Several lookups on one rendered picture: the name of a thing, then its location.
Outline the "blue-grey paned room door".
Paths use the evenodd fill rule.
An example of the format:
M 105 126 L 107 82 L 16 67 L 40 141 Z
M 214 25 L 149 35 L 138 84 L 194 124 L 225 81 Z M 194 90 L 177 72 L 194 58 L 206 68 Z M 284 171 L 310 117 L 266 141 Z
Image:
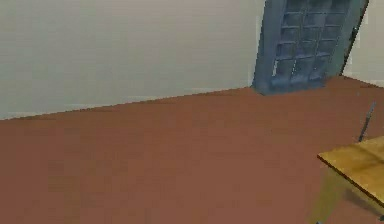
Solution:
M 346 67 L 370 0 L 265 0 L 252 87 L 322 87 Z

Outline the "yellow wooden table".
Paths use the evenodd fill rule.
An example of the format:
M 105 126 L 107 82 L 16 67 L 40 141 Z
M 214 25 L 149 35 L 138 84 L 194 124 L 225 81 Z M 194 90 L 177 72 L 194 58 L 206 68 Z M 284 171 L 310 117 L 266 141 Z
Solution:
M 335 205 L 351 192 L 384 222 L 384 136 L 321 152 L 326 166 L 308 224 L 325 224 Z

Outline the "thin grey metal chair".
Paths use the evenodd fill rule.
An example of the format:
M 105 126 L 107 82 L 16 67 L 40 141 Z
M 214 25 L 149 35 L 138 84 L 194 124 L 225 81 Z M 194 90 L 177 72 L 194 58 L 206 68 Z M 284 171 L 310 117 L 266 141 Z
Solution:
M 366 130 L 367 130 L 367 128 L 368 128 L 370 119 L 371 119 L 371 117 L 372 117 L 373 111 L 374 111 L 374 109 L 375 109 L 375 106 L 376 106 L 376 102 L 374 101 L 374 102 L 372 102 L 372 104 L 371 104 L 371 106 L 370 106 L 370 109 L 369 109 L 369 111 L 368 111 L 367 114 L 366 114 L 365 121 L 364 121 L 363 127 L 362 127 L 362 129 L 361 129 L 359 138 L 358 138 L 358 142 L 362 142 L 363 139 L 364 139 L 364 136 L 365 136 Z

